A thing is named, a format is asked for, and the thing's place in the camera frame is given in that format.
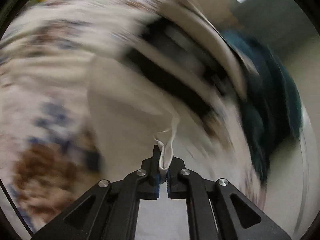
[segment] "dark green cloth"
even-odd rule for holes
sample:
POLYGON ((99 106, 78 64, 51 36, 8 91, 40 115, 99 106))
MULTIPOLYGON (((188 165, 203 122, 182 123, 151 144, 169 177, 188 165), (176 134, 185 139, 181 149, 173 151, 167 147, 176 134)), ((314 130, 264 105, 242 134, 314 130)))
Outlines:
POLYGON ((230 46, 252 60, 259 73, 244 69, 248 90, 247 100, 240 101, 240 111, 253 166, 265 183, 270 153, 287 136, 299 137, 300 96, 287 69, 267 46, 236 31, 222 35, 230 46))

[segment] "metal screw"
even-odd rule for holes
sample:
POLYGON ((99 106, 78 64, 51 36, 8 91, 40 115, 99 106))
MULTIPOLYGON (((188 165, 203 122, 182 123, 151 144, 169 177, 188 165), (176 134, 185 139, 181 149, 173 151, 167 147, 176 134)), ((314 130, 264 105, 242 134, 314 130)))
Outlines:
POLYGON ((226 179, 219 179, 218 182, 221 186, 226 186, 229 183, 226 179))
POLYGON ((98 183, 99 187, 106 187, 109 185, 109 182, 105 179, 103 180, 100 180, 99 183, 98 183))
POLYGON ((182 170, 180 171, 180 173, 181 173, 182 175, 189 175, 189 174, 190 174, 190 170, 188 170, 188 169, 182 169, 182 170))
POLYGON ((142 169, 137 170, 137 175, 138 175, 138 176, 144 176, 144 175, 146 175, 146 174, 147 174, 147 172, 146 172, 145 170, 142 170, 142 169))

